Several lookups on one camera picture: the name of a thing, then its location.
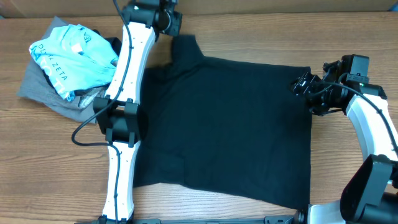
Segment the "black t-shirt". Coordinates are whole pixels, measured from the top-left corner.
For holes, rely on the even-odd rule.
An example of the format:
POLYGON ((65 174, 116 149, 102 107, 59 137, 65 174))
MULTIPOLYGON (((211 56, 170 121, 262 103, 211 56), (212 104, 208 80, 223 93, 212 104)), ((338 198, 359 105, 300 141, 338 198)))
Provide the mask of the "black t-shirt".
POLYGON ((179 184, 307 208, 312 116, 288 89, 307 72, 206 57, 194 36, 174 38, 171 63, 144 72, 149 127, 134 185, 179 184))

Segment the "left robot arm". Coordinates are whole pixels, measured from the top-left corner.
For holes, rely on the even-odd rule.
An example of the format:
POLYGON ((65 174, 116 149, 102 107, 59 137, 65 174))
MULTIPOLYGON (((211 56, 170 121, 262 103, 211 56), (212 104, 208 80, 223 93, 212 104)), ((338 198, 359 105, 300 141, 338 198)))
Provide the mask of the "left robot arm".
POLYGON ((123 39, 113 80, 93 109, 109 152, 106 202, 97 223, 132 223, 134 167, 147 116, 140 107, 149 52, 160 34, 178 36, 177 0, 131 1, 122 11, 123 39))

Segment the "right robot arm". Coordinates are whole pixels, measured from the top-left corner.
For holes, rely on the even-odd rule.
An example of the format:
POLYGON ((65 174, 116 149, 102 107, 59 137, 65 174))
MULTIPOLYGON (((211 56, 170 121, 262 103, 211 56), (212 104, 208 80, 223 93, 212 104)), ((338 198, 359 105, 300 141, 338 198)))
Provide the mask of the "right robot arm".
POLYGON ((387 96, 369 82, 370 59, 344 55, 324 63, 323 76, 304 73, 290 84, 317 116, 342 111, 351 121, 363 164, 344 188, 339 201, 309 205, 294 223, 397 223, 397 131, 389 116, 387 96))

